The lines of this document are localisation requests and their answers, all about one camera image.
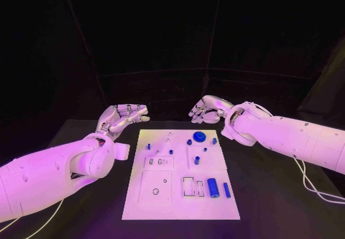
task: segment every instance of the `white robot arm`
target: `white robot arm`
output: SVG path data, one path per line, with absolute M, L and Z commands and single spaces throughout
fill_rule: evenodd
M 149 121 L 145 105 L 110 106 L 96 133 L 83 140 L 32 153 L 0 168 L 0 222 L 29 215 L 107 176 L 130 146 L 115 143 L 126 126 Z
M 247 146 L 259 142 L 286 156 L 345 174 L 345 131 L 273 116 L 250 102 L 234 106 L 216 96 L 203 97 L 190 116 L 197 123 L 217 123 L 224 117 L 221 134 L 227 138 Z

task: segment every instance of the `circular hole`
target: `circular hole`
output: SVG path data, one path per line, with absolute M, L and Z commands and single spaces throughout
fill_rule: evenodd
M 156 189 L 154 190 L 154 194 L 158 195 L 159 192 L 161 192 L 161 191 L 159 191 L 159 189 L 156 188 Z

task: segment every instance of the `table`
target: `table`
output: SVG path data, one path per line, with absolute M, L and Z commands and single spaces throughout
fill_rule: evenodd
M 50 146 L 83 139 L 97 120 L 68 120 Z M 308 239 L 345 237 L 345 206 L 309 192 L 292 158 L 260 144 L 247 147 L 221 134 L 224 123 L 151 121 L 132 124 L 117 142 L 132 145 L 128 161 L 116 161 L 109 176 L 84 187 L 63 203 L 40 234 L 45 239 Z M 216 129 L 223 147 L 242 220 L 123 221 L 123 208 L 141 129 Z M 321 191 L 340 194 L 321 167 L 307 163 Z M 24 217 L 0 238 L 25 238 L 44 225 L 58 204 Z

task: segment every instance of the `blue cylinder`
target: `blue cylinder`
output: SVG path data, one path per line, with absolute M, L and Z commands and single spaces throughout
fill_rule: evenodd
M 198 165 L 200 164 L 200 156 L 195 157 L 194 163 Z
M 219 198 L 220 197 L 220 191 L 219 191 L 216 178 L 210 178 L 207 180 L 207 184 L 208 184 L 211 198 Z
M 230 190 L 229 190 L 229 184 L 227 184 L 227 183 L 224 183 L 224 190 L 226 190 L 227 198 L 232 198 L 232 196 L 230 196 Z
M 197 142 L 204 142 L 207 140 L 207 135 L 201 131 L 197 131 L 193 138 Z

